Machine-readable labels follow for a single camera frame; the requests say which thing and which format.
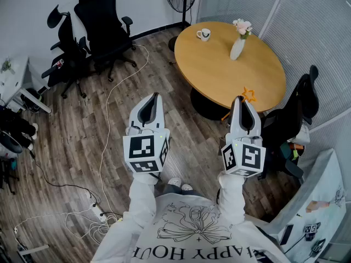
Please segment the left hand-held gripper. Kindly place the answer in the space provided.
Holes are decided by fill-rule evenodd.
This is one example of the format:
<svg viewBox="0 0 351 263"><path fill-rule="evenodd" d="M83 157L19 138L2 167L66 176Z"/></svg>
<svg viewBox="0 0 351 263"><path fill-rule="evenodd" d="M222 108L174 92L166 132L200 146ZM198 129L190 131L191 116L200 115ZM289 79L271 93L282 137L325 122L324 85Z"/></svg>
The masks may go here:
<svg viewBox="0 0 351 263"><path fill-rule="evenodd" d="M170 149L162 97L158 92L143 98L131 110L123 137L124 161L134 173L160 173Z"/></svg>

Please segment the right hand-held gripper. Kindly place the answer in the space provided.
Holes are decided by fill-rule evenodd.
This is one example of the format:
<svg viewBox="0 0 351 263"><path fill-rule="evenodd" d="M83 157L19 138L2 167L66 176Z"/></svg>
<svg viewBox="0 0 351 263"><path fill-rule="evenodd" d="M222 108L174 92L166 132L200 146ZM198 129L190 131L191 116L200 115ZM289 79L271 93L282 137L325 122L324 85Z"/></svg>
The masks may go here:
<svg viewBox="0 0 351 263"><path fill-rule="evenodd" d="M266 148L261 137L261 119L248 100L237 96L230 110L229 134L222 159L226 174L249 178L263 172Z"/></svg>

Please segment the orange star wand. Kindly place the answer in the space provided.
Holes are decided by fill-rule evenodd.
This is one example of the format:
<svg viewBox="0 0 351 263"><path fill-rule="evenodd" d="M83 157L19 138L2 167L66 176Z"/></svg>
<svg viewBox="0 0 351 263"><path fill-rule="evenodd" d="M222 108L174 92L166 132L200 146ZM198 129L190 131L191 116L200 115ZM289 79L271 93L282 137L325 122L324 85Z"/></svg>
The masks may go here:
<svg viewBox="0 0 351 263"><path fill-rule="evenodd" d="M241 103L246 104L247 111L250 113L252 121L255 122L255 120L257 119L257 113L256 113L253 105L251 104L251 102L256 102L256 98L255 98L255 95L254 95L254 90L249 90L246 87L244 87L244 92L240 96L237 96L233 100L230 112L228 112L221 119L221 121L224 121L227 117L229 117L229 116L234 114L234 105L235 105L235 100L237 100L237 99L240 100Z"/></svg>

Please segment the white mug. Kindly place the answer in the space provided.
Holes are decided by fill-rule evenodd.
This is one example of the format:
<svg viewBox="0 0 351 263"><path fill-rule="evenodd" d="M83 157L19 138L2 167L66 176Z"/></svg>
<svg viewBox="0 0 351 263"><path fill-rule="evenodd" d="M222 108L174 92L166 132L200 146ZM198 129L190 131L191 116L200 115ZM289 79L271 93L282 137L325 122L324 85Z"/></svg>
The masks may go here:
<svg viewBox="0 0 351 263"><path fill-rule="evenodd" d="M207 42L211 36L211 30L202 28L201 30L197 31L196 35L203 42Z"/></svg>

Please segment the person's right forearm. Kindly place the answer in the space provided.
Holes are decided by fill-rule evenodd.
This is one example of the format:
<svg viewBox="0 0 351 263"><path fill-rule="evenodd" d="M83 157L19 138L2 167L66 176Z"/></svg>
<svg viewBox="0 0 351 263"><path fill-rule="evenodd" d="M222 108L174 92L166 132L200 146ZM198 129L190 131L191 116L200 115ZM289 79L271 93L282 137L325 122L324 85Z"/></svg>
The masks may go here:
<svg viewBox="0 0 351 263"><path fill-rule="evenodd" d="M220 192L218 209L231 224L237 225L245 219L245 200L242 194L244 178L222 171L218 175Z"/></svg>

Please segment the person's left forearm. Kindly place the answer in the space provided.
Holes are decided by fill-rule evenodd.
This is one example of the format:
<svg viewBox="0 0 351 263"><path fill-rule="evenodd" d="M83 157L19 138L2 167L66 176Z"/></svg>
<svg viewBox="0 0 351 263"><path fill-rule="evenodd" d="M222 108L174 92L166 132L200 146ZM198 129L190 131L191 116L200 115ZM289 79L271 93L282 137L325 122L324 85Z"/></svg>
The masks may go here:
<svg viewBox="0 0 351 263"><path fill-rule="evenodd" d="M133 181L129 189L129 209L123 213L123 224L134 228L144 228L152 222L156 214L154 195L156 184L157 179L150 174L133 174Z"/></svg>

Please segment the black office chair with headrest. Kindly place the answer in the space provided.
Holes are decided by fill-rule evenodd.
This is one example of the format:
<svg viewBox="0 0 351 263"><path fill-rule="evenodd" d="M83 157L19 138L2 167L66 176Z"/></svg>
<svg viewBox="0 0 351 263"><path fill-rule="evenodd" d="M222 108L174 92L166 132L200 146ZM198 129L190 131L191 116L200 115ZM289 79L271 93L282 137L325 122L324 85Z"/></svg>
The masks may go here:
<svg viewBox="0 0 351 263"><path fill-rule="evenodd" d="M299 79L284 108L273 110L261 118L261 137L266 154L259 180L266 178L270 170L299 179L303 176L303 170L293 161L293 150L287 141L298 135L303 121L311 124L319 110L319 99L314 87L318 75L318 68L311 65L309 73Z"/></svg>
<svg viewBox="0 0 351 263"><path fill-rule="evenodd" d="M80 79L90 73L90 60L87 54L90 53L86 38L82 37L79 41L73 36L71 16L69 12L60 12L55 7L48 16L47 25L49 28L58 29L59 41L51 46L51 50L59 48L63 53L52 61L52 66L41 74L41 78L48 78L48 86L53 87L59 83L66 83L65 89L61 93L63 99L67 98L66 92L73 83L77 84L81 97L86 98L80 86ZM63 67L56 69L53 65L59 60L64 59Z"/></svg>

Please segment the green pouch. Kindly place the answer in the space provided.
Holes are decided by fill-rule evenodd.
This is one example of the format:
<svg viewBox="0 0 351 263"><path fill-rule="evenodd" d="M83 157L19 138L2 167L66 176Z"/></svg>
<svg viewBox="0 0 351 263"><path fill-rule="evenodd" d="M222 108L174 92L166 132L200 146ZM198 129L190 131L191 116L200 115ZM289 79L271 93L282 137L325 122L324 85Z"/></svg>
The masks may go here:
<svg viewBox="0 0 351 263"><path fill-rule="evenodd" d="M284 142L280 146L280 156L291 161L294 161L299 157L297 150L295 148L290 148L288 142Z"/></svg>

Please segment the round wooden table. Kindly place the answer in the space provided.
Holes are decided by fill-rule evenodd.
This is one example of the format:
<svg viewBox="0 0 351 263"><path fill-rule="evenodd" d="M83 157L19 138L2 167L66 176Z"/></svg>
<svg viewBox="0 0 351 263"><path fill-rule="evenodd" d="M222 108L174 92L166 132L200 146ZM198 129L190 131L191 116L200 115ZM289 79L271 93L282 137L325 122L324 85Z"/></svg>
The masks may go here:
<svg viewBox="0 0 351 263"><path fill-rule="evenodd" d="M211 30L207 42L196 33ZM175 60L184 78L192 86L191 103L202 117L221 120L244 87L254 90L257 112L277 106L285 96L286 76L278 56L261 39L250 35L242 53L230 59L230 51L239 38L236 28L224 22L208 21L191 25L176 39Z"/></svg>

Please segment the white ribbed vase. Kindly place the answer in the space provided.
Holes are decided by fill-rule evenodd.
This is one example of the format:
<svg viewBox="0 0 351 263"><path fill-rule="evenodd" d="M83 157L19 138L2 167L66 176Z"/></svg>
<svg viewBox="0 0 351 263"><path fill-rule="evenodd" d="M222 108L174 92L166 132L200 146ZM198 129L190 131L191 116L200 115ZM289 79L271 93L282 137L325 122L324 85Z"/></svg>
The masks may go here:
<svg viewBox="0 0 351 263"><path fill-rule="evenodd" d="M240 54L245 46L245 42L246 42L246 40L241 39L240 37L235 41L235 43L232 46L231 52L230 52L230 59L231 60L236 60L240 56Z"/></svg>

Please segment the person's grey trousers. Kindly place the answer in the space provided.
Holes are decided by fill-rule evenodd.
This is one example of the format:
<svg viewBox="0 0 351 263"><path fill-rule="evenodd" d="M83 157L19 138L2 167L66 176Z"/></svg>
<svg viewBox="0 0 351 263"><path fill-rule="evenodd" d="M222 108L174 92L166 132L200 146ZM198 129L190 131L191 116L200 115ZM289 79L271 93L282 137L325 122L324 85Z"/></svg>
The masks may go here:
<svg viewBox="0 0 351 263"><path fill-rule="evenodd" d="M162 193L160 194L160 196L169 194L169 193L174 193L177 195L182 195L182 196L198 196L198 197L203 197L203 195L199 194L196 190L190 190L190 191L186 191L181 189L180 187L176 186L176 185L170 185L170 184L166 184L163 188Z"/></svg>

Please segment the white printed desk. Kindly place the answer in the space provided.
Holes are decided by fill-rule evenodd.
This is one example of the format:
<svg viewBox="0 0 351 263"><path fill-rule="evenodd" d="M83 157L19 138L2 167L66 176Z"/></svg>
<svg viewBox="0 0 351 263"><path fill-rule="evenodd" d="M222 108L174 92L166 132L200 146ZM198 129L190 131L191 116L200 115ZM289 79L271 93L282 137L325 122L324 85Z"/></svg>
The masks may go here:
<svg viewBox="0 0 351 263"><path fill-rule="evenodd" d="M344 200L335 203L337 192L342 191L339 162L334 149L329 149L320 152L305 182L270 223L249 215L245 218L273 237L277 244L280 243L285 227L294 224L287 243L278 247L291 263L313 263L321 254L310 256L313 245L325 238L324 250L346 214ZM312 241L306 241L305 226L318 222L321 222L321 226L316 236Z"/></svg>

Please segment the pink flower bouquet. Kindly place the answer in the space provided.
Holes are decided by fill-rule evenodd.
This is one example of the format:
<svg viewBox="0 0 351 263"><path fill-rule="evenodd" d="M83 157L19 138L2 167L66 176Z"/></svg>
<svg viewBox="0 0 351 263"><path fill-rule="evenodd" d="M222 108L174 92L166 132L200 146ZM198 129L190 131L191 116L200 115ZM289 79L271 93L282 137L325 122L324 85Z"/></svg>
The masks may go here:
<svg viewBox="0 0 351 263"><path fill-rule="evenodd" d="M252 24L249 21L237 19L233 21L233 25L236 27L241 39L247 39L252 33Z"/></svg>

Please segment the black high-back office chair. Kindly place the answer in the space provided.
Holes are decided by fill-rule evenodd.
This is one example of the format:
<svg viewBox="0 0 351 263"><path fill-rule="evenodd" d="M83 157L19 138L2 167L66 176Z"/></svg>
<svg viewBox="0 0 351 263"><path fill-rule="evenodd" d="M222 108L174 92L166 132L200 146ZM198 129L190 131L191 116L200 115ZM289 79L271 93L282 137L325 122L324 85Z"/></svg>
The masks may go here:
<svg viewBox="0 0 351 263"><path fill-rule="evenodd" d="M133 21L128 16L118 19L116 0L79 0L74 11L86 29L90 55L98 74L109 63L107 78L112 82L111 73L116 60L137 66L134 60L123 55L128 49L136 50L130 37Z"/></svg>

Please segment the white power strip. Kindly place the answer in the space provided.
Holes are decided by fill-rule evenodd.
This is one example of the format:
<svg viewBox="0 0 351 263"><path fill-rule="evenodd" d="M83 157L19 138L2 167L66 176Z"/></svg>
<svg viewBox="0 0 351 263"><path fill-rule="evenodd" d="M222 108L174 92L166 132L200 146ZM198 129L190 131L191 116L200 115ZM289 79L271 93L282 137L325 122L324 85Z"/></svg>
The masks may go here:
<svg viewBox="0 0 351 263"><path fill-rule="evenodd" d="M99 219L100 222L106 221L107 217L105 213L102 211L100 206L97 203L92 203L89 208L95 214L95 216Z"/></svg>

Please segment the white window blinds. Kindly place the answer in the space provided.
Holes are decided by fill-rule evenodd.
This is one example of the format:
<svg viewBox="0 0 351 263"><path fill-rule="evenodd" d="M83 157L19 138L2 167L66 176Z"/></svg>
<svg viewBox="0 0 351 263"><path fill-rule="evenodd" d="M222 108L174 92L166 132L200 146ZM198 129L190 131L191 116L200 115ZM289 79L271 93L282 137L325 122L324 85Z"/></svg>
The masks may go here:
<svg viewBox="0 0 351 263"><path fill-rule="evenodd" d="M303 158L333 148L351 160L351 0L200 0L198 21L238 18L278 56L286 96L311 65L319 70L319 111Z"/></svg>

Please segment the black smartphone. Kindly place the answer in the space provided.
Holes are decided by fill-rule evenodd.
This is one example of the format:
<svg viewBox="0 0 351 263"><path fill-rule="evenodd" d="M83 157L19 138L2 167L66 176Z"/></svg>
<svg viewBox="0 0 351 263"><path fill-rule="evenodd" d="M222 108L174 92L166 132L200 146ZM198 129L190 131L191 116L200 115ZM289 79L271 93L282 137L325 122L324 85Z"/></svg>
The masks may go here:
<svg viewBox="0 0 351 263"><path fill-rule="evenodd" d="M280 240L280 243L279 245L282 246L282 245L285 245L290 237L290 234L293 230L293 226L294 224L288 224L286 227L285 227L285 230L283 232L283 235L281 237L281 240Z"/></svg>

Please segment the small black patterned device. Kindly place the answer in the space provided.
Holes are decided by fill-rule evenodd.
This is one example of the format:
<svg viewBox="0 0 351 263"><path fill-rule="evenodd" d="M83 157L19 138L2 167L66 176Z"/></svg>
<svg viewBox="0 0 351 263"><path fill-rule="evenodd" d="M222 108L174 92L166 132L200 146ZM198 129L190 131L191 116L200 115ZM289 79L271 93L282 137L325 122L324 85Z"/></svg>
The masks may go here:
<svg viewBox="0 0 351 263"><path fill-rule="evenodd" d="M314 239L314 237L316 236L316 234L318 232L318 228L320 226L321 226L321 222L305 226L305 228L304 228L305 240L308 242L312 241Z"/></svg>
<svg viewBox="0 0 351 263"><path fill-rule="evenodd" d="M322 248L323 248L325 242L326 242L326 239L325 239L325 238L322 239L322 240L317 241L317 242L313 245L313 247L312 247L312 249L311 249L310 256L311 256L311 257L316 257L316 256L321 252L321 250L322 250Z"/></svg>

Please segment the person's white printed shirt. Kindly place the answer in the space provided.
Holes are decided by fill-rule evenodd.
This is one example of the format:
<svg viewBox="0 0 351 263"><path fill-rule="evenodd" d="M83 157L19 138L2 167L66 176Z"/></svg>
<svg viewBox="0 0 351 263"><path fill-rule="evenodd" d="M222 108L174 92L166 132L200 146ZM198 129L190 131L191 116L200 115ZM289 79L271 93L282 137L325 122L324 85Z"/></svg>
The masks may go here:
<svg viewBox="0 0 351 263"><path fill-rule="evenodd" d="M256 252L290 263L253 223L231 224L206 198L169 193L155 201L152 222L144 228L119 222L91 263L258 263Z"/></svg>

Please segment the small green potted plant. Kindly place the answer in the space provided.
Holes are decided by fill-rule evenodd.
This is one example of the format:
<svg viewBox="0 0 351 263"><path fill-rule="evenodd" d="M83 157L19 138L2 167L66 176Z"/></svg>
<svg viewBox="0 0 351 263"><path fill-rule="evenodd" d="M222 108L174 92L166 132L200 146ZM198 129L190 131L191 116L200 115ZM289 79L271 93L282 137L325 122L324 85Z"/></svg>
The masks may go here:
<svg viewBox="0 0 351 263"><path fill-rule="evenodd" d="M0 73L4 73L4 72L7 72L7 71L12 73L13 75L15 74L15 71L12 69L11 60L9 58L5 59L4 62L1 64L1 67L0 67Z"/></svg>

